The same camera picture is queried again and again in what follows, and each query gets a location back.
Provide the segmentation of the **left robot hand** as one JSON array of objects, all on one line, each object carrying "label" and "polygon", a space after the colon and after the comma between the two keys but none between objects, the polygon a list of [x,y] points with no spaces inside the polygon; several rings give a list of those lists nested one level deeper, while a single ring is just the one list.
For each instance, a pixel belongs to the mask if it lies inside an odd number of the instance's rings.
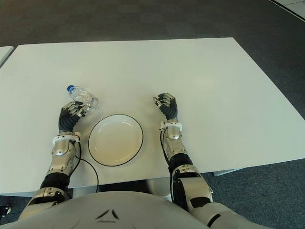
[{"label": "left robot hand", "polygon": [[87,113],[87,105],[83,102],[72,101],[61,108],[58,129],[61,132],[73,132],[78,121],[85,117]]}]

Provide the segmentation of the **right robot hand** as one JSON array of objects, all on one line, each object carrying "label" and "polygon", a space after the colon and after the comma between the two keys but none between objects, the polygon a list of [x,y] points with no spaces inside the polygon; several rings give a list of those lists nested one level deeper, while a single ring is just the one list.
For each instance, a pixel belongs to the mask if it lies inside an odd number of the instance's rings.
[{"label": "right robot hand", "polygon": [[176,99],[170,93],[162,93],[153,97],[154,104],[159,108],[166,120],[178,121],[178,107]]}]

